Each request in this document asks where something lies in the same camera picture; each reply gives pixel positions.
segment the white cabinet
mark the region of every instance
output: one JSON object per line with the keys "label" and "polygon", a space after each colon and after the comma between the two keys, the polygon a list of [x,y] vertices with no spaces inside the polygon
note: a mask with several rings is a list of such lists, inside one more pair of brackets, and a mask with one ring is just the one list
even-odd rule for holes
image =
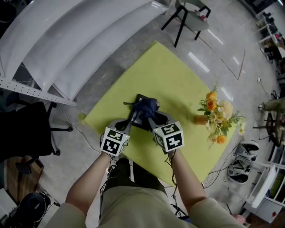
{"label": "white cabinet", "polygon": [[244,208],[262,218],[266,222],[272,223],[281,211],[282,206],[268,199],[263,199],[257,208],[252,208],[249,203],[246,203]]}

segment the black chair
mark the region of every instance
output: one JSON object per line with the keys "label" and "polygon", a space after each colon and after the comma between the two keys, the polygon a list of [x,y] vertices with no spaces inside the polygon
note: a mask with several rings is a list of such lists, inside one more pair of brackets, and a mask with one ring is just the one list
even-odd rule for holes
{"label": "black chair", "polygon": [[190,3],[199,8],[199,12],[207,10],[206,18],[209,17],[211,10],[200,0],[176,0],[175,7],[176,12],[171,16],[171,18],[165,23],[165,25],[161,28],[164,30],[166,26],[176,17],[181,20],[181,26],[179,28],[177,38],[174,46],[176,47],[183,29],[183,26],[188,27],[191,31],[198,31],[195,37],[195,40],[198,39],[201,31],[207,29],[209,27],[208,22],[203,21],[194,11],[188,11],[182,4]]}
{"label": "black chair", "polygon": [[30,164],[39,156],[48,156],[51,153],[59,156],[60,151],[55,151],[52,146],[51,131],[71,132],[73,129],[72,127],[60,129],[49,126],[51,110],[56,106],[56,103],[52,102],[46,111],[44,103],[37,102],[18,111],[0,112],[0,162],[11,157],[30,155],[32,159],[25,164],[16,163],[20,172],[30,174]]}

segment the gray floor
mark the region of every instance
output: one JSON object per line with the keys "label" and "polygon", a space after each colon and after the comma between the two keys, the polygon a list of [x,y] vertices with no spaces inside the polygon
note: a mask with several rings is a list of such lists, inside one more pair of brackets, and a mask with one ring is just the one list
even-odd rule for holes
{"label": "gray floor", "polygon": [[[184,28],[179,44],[177,48],[174,48],[173,42],[180,26],[176,20],[173,20],[164,31],[160,30],[174,12],[172,7],[167,16],[160,16],[142,28],[100,67],[76,97],[77,107],[62,106],[70,120],[84,131],[94,147],[99,149],[98,135],[88,126],[78,122],[78,114],[80,112],[89,113],[110,86],[154,40],[170,49],[209,88],[212,88],[216,81],[219,83],[219,98],[232,100],[235,109],[241,111],[247,118],[245,139],[258,141],[259,136],[266,136],[265,132],[252,129],[262,120],[262,113],[257,107],[268,100],[261,84],[257,83],[257,78],[262,79],[262,85],[269,94],[272,90],[278,91],[278,86],[273,66],[266,61],[259,50],[257,41],[260,37],[258,33],[255,33],[257,28],[254,18],[237,0],[204,0],[204,2],[212,10],[209,18],[210,27],[209,30],[201,33],[197,41],[194,41],[195,34]],[[59,110],[53,111],[51,124],[54,126],[66,124]],[[41,158],[45,169],[40,185],[57,201],[63,203],[71,185],[92,164],[98,154],[86,146],[81,135],[76,131],[56,133],[54,137],[61,150],[61,156]],[[232,161],[232,156],[228,155],[241,139],[237,133],[234,134],[213,170],[220,169],[226,158],[228,160],[224,167]],[[267,140],[258,143],[260,145],[260,150],[257,152],[258,160],[263,161],[272,145]],[[250,179],[253,180],[255,175],[251,173]],[[213,176],[210,176],[204,181],[205,186],[211,184],[207,182],[212,178]],[[224,182],[225,178],[226,173],[223,171],[215,183],[206,189],[206,193],[209,197],[215,198],[224,208],[226,208],[225,204],[229,204],[232,212],[238,213],[243,201],[230,195],[226,186],[231,185],[247,192],[252,187],[251,183],[248,181],[247,185],[241,187],[231,182]],[[166,188],[166,190],[171,196],[173,188]],[[184,208],[178,193],[177,195],[178,205]],[[55,211],[56,207],[52,206],[41,226],[46,224]],[[99,195],[88,214],[87,227],[97,226],[98,213]]]}

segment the white sneaker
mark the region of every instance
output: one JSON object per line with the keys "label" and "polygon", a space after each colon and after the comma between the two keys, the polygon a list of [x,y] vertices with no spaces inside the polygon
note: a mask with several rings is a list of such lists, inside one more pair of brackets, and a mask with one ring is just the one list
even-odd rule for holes
{"label": "white sneaker", "polygon": [[264,49],[262,47],[260,47],[259,49],[263,54],[265,54]]}

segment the office chair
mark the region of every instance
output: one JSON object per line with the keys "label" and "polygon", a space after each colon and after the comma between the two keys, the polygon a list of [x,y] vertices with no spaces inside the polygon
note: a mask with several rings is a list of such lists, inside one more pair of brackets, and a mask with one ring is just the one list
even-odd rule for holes
{"label": "office chair", "polygon": [[60,155],[59,150],[52,146],[51,131],[68,131],[66,129],[51,128],[49,116],[56,103],[51,103],[46,111],[43,102],[29,104],[24,108],[11,112],[0,112],[0,162],[11,157],[30,155],[31,160],[25,164],[16,163],[17,169],[23,174],[30,174],[30,164],[39,156]]}

